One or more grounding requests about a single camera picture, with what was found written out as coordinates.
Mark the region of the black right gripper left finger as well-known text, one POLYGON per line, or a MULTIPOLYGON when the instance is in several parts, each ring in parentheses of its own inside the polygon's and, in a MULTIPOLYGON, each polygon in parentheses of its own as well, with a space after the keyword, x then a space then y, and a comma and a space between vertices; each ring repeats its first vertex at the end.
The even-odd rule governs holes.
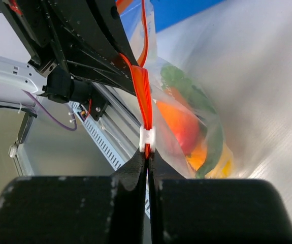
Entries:
POLYGON ((0 194, 0 243, 142 243, 146 160, 109 176, 24 176, 0 194))

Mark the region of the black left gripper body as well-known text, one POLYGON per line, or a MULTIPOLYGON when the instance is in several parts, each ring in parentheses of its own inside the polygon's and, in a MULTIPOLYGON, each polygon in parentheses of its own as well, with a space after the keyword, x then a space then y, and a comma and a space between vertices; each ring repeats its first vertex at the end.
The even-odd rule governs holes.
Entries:
POLYGON ((56 15, 51 11, 67 6, 67 1, 0 1, 0 13, 11 25, 30 54, 28 64, 44 77, 64 78, 63 69, 55 53, 56 15))

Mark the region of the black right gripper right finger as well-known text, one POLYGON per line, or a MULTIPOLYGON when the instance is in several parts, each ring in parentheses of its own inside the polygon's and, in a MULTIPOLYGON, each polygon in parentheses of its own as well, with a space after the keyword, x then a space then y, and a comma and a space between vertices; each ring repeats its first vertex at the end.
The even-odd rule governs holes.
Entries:
POLYGON ((260 179, 187 179, 148 159, 153 243, 292 243, 277 189, 260 179))

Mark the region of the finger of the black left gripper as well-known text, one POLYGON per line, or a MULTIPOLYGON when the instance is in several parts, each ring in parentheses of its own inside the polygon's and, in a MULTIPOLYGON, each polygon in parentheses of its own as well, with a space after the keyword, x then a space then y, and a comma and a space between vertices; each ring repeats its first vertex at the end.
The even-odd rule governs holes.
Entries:
POLYGON ((137 64, 115 1, 57 1, 56 10, 69 31, 102 57, 115 62, 124 54, 137 64))
POLYGON ((127 38, 60 38, 59 43, 61 67, 71 75, 135 94, 131 71, 122 58, 124 55, 133 65, 137 63, 127 38))

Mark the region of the clear zip top bag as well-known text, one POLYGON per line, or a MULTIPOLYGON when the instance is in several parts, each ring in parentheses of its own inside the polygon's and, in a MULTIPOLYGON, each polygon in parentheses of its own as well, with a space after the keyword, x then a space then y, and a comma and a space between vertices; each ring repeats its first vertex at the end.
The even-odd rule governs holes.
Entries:
MULTIPOLYGON (((176 89, 170 91, 164 87, 160 71, 165 65, 172 65, 157 55, 156 34, 154 24, 154 10, 150 1, 141 2, 141 20, 136 24, 132 36, 128 38, 136 65, 130 66, 134 76, 134 88, 137 96, 125 97, 125 102, 134 115, 141 121, 140 148, 147 147, 159 155, 178 173, 187 178, 195 178, 190 172, 185 155, 173 132, 161 115, 157 100, 177 106, 190 112, 190 106, 176 89)), ((116 6, 121 15, 132 1, 117 1, 116 6)), ((204 137, 200 131, 197 144, 202 143, 204 137)))

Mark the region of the green chili pepper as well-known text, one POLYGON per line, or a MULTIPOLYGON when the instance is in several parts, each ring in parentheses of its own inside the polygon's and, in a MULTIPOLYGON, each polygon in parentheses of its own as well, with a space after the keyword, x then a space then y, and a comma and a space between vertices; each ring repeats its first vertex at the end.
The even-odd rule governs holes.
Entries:
POLYGON ((160 71, 164 87, 170 91, 176 89, 190 106, 199 121, 199 128, 203 133, 202 145, 207 147, 207 155, 221 154, 224 144, 224 134, 220 118, 209 98, 198 84, 179 68, 165 65, 160 71))

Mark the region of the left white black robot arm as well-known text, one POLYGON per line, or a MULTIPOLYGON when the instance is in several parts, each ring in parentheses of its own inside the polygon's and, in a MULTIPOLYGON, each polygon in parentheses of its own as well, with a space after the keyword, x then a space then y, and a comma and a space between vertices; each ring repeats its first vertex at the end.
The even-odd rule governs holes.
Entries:
POLYGON ((120 14, 130 1, 0 1, 0 14, 28 51, 9 83, 58 103, 86 102, 93 83, 135 94, 136 65, 120 14))

